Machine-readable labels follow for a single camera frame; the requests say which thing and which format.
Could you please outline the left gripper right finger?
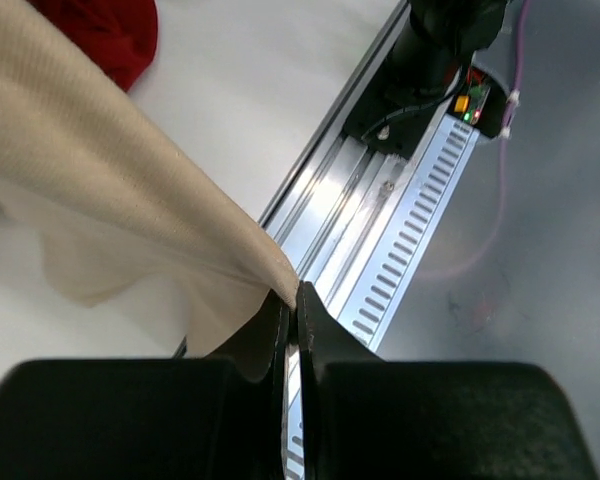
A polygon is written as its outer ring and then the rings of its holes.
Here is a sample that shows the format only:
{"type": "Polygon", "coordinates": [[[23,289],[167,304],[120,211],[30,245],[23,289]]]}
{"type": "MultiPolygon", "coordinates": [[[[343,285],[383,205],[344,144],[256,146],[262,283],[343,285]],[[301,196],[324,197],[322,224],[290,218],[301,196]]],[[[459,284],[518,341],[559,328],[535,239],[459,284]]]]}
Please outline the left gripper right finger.
{"type": "Polygon", "coordinates": [[[595,479],[563,390],[515,362],[397,362],[297,292],[308,479],[595,479]]]}

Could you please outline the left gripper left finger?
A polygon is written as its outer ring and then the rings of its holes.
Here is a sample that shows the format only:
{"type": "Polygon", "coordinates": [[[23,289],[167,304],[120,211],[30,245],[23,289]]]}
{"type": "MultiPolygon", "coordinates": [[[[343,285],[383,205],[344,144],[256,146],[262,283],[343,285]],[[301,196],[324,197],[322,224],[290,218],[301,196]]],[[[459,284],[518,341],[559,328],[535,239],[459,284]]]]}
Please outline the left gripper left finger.
{"type": "Polygon", "coordinates": [[[280,479],[290,312],[203,358],[43,359],[0,382],[0,479],[280,479]]]}

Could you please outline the beige t shirt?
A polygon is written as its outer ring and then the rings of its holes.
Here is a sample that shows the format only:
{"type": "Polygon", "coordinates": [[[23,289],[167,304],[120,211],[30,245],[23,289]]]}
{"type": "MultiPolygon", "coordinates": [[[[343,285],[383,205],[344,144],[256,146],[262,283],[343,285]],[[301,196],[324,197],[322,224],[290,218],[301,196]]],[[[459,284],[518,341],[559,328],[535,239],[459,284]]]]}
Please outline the beige t shirt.
{"type": "Polygon", "coordinates": [[[25,1],[0,1],[0,377],[210,353],[299,280],[257,223],[25,1]]]}

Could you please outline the red t shirt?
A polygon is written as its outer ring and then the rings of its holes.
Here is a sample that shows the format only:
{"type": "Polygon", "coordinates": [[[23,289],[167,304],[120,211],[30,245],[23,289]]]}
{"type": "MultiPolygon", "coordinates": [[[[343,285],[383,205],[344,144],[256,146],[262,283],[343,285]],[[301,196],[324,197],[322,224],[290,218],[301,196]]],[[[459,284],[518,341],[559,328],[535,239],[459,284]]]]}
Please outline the red t shirt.
{"type": "Polygon", "coordinates": [[[127,92],[154,60],[153,0],[37,0],[32,6],[127,92]]]}

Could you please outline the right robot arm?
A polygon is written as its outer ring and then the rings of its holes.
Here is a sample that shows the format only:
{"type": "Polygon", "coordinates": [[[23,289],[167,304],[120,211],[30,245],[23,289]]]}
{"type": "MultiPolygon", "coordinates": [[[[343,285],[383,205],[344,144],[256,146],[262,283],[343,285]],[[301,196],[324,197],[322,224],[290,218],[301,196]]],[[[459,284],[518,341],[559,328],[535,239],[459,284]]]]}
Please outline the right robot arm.
{"type": "Polygon", "coordinates": [[[412,155],[437,108],[469,80],[501,30],[506,1],[412,1],[406,24],[344,123],[372,150],[412,155]]]}

